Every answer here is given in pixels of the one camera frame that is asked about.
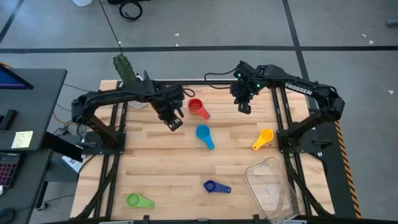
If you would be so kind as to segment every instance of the computer monitor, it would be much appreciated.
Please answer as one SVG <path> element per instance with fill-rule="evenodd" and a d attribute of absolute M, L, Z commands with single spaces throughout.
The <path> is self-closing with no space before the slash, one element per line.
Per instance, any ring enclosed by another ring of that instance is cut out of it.
<path fill-rule="evenodd" d="M 3 65 L 0 65 L 0 90 L 33 90 L 33 86 Z"/>

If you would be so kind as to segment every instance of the orange striped tape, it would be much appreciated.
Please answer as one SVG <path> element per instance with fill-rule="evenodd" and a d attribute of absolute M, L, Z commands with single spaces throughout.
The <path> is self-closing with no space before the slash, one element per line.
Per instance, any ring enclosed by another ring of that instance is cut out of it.
<path fill-rule="evenodd" d="M 343 156 L 344 167 L 346 170 L 349 190 L 351 192 L 351 198 L 353 199 L 355 215 L 356 215 L 356 218 L 362 218 L 361 212 L 359 211 L 358 199 L 356 198 L 356 194 L 355 194 L 353 176 L 351 175 L 351 169 L 349 168 L 347 151 L 346 151 L 346 148 L 344 147 L 343 134 L 341 133 L 340 123 L 338 121 L 336 121 L 335 124 L 336 124 L 338 142 L 340 144 L 340 149 L 341 149 L 341 155 Z"/>

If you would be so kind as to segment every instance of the butcher block tabletop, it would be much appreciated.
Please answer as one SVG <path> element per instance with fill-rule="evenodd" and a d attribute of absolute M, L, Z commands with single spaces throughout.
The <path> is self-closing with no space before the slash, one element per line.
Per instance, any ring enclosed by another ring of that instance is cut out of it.
<path fill-rule="evenodd" d="M 114 89 L 116 83 L 116 80 L 103 80 L 100 89 Z M 277 120 L 270 90 L 265 88 L 255 96 L 251 101 L 251 114 L 243 114 L 233 104 L 234 98 L 228 89 L 215 90 L 208 85 L 185 87 L 195 91 L 195 98 L 202 100 L 210 119 L 203 120 L 189 113 L 187 96 L 182 108 L 183 125 L 174 132 L 158 119 L 150 105 L 142 109 L 128 107 L 126 146 L 119 163 L 112 220 L 142 220 L 144 215 L 149 215 L 151 220 L 249 219 L 261 212 L 245 183 L 245 170 L 275 157 L 285 173 L 275 134 Z M 293 121 L 303 120 L 308 116 L 305 97 L 286 91 Z M 121 105 L 118 108 L 117 125 Z M 112 106 L 104 106 L 97 109 L 96 115 L 109 124 L 111 112 Z M 285 115 L 281 112 L 286 129 Z M 215 145 L 212 151 L 196 137 L 198 124 L 210 127 Z M 262 129 L 274 130 L 274 140 L 254 151 L 251 147 Z M 333 213 L 322 163 L 308 154 L 300 156 L 308 189 L 326 210 Z M 96 156 L 84 166 L 71 217 L 83 210 L 98 189 L 102 162 L 103 156 Z M 231 193 L 209 194 L 203 187 L 207 180 L 230 186 Z M 155 208 L 129 208 L 126 196 L 131 193 L 139 193 L 154 201 Z M 107 199 L 108 192 L 105 192 L 100 216 L 105 214 Z"/>

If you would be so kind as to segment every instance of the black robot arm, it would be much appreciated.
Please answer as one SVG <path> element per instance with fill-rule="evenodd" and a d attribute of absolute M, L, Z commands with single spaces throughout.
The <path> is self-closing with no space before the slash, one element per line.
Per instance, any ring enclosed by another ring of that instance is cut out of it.
<path fill-rule="evenodd" d="M 316 125 L 341 118 L 345 103 L 332 86 L 294 77 L 275 65 L 261 65 L 254 69 L 242 61 L 233 75 L 238 80 L 231 83 L 230 93 L 235 97 L 234 103 L 239 105 L 238 110 L 242 113 L 249 114 L 251 112 L 250 100 L 254 95 L 258 95 L 264 87 L 288 88 L 317 101 L 318 111 L 301 122 L 293 122 L 287 130 L 279 130 L 279 137 L 282 138 L 280 142 L 290 147 L 296 146 L 303 134 Z"/>
<path fill-rule="evenodd" d="M 159 115 L 159 119 L 174 131 L 182 125 L 174 110 L 183 117 L 180 108 L 184 98 L 184 90 L 180 85 L 165 86 L 157 81 L 145 79 L 135 82 L 129 88 L 89 92 L 79 96 L 72 102 L 72 121 L 87 125 L 99 134 L 105 146 L 115 147 L 119 144 L 120 133 L 116 132 L 114 127 L 105 125 L 94 115 L 98 107 L 132 100 L 150 103 Z"/>

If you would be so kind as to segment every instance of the sticky note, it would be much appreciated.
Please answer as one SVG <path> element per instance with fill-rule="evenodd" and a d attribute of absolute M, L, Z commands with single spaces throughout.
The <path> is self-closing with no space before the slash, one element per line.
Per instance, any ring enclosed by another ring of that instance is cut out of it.
<path fill-rule="evenodd" d="M 11 149 L 20 149 L 29 147 L 30 140 L 32 140 L 33 131 L 20 131 L 15 133 L 14 142 L 12 142 Z"/>

